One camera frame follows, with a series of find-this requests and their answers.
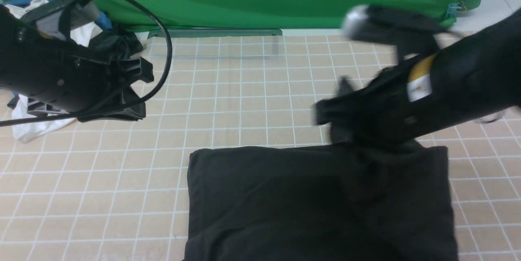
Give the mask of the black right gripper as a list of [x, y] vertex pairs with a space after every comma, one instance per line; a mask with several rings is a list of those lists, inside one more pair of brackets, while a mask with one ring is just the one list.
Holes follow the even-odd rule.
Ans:
[[398, 144], [436, 131], [436, 70], [383, 69], [356, 90], [346, 76], [335, 96], [315, 103], [316, 125], [329, 125], [331, 142], [366, 139]]

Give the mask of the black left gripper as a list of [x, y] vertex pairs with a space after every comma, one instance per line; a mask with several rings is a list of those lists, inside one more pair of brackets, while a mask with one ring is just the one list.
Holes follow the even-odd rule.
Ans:
[[132, 90], [136, 81], [154, 81], [143, 58], [112, 59], [80, 45], [24, 47], [24, 95], [42, 103], [40, 117], [56, 110], [80, 122], [141, 120], [146, 105]]

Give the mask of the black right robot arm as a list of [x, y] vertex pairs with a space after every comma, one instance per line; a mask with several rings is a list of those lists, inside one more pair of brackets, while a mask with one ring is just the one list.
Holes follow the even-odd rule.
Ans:
[[520, 106], [521, 19], [504, 20], [441, 48], [449, 29], [421, 13], [380, 5], [353, 7], [348, 39], [391, 45], [397, 64], [364, 88], [346, 77], [337, 95], [314, 106], [315, 124], [330, 125], [332, 143], [394, 145]]

